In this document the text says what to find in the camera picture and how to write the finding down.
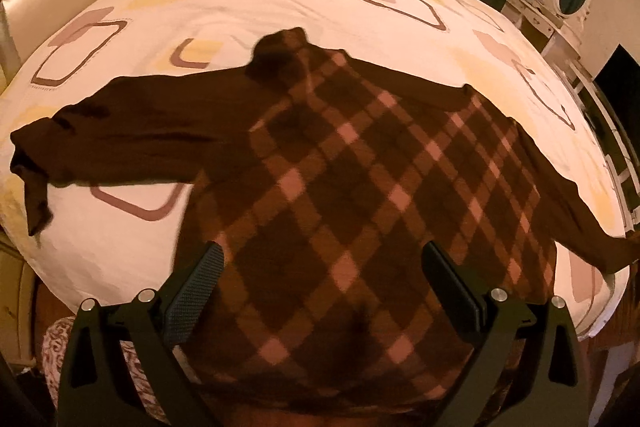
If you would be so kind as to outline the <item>brown argyle sweater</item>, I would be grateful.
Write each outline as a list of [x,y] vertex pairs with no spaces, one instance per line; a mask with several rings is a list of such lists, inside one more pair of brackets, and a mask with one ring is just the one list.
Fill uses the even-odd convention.
[[30,234],[52,221],[50,185],[192,185],[176,265],[213,241],[224,272],[184,351],[204,385],[267,407],[403,412],[446,395],[472,349],[422,273],[428,242],[533,303],[559,246],[605,274],[639,257],[473,87],[299,28],[244,67],[116,78],[11,139]]

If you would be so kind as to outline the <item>white patterned bed sheet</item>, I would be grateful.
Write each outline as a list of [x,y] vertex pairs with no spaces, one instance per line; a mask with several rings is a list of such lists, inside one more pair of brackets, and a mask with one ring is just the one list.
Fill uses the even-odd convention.
[[168,277],[189,185],[51,187],[57,212],[26,231],[9,134],[119,76],[241,66],[255,43],[303,27],[317,46],[459,87],[513,117],[608,234],[625,233],[604,155],[560,78],[518,29],[480,0],[96,0],[41,43],[1,95],[1,225],[72,312],[86,297],[122,303]]

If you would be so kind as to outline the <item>black television screen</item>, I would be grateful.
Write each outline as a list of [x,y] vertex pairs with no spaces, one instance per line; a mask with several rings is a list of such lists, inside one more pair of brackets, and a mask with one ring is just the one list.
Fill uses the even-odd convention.
[[594,83],[629,136],[639,134],[640,66],[619,44]]

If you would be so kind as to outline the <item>floral patterned trousers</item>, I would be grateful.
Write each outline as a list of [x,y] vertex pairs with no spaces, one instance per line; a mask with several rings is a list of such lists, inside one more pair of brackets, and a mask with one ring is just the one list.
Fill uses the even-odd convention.
[[[68,338],[72,332],[75,319],[73,317],[62,317],[49,326],[43,334],[42,347],[40,355],[42,358],[42,371],[44,379],[48,387],[49,395],[52,403],[58,409],[58,389],[60,389],[60,380],[62,375],[62,367],[67,347]],[[122,354],[124,355],[129,374],[131,376],[134,387],[144,406],[146,413],[161,421],[165,425],[169,425],[168,418],[163,411],[160,403],[145,376],[142,365],[138,359],[137,351],[131,341],[120,342]]]

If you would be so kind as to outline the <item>white dresser with oval mirror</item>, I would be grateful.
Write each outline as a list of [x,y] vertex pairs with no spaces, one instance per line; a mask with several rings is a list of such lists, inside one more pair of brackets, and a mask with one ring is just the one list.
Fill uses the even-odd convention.
[[559,76],[603,152],[627,233],[639,230],[639,157],[605,95],[582,64],[591,0],[506,0],[501,13]]

